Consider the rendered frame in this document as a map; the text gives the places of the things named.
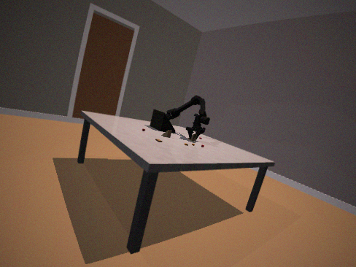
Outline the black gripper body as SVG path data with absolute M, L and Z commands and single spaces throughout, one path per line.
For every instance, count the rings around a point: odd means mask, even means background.
M 195 129 L 198 124 L 201 125 L 201 123 L 197 123 L 197 122 L 194 121 L 193 127 L 192 128 L 191 127 L 187 127 L 186 130 L 191 131 L 191 132 L 193 132 L 193 131 L 197 131 L 198 132 L 198 130 Z

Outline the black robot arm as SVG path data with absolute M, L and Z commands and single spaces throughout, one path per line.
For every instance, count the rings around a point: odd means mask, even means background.
M 198 104 L 198 105 L 201 105 L 201 108 L 199 109 L 199 115 L 194 114 L 194 116 L 196 116 L 194 121 L 197 123 L 203 123 L 205 125 L 208 125 L 210 118 L 207 117 L 207 115 L 206 115 L 205 103 L 206 102 L 205 102 L 204 98 L 201 98 L 200 96 L 195 95 L 194 97 L 191 98 L 191 100 L 189 102 L 182 105 L 181 107 L 167 110 L 166 116 L 169 120 L 174 119 L 175 117 L 180 116 L 180 112 L 186 110 L 187 108 L 191 107 L 192 105 Z M 199 133 L 203 133 L 205 131 L 205 128 L 202 128 L 201 125 L 199 125 L 199 124 L 196 126 L 195 129 L 197 129 Z

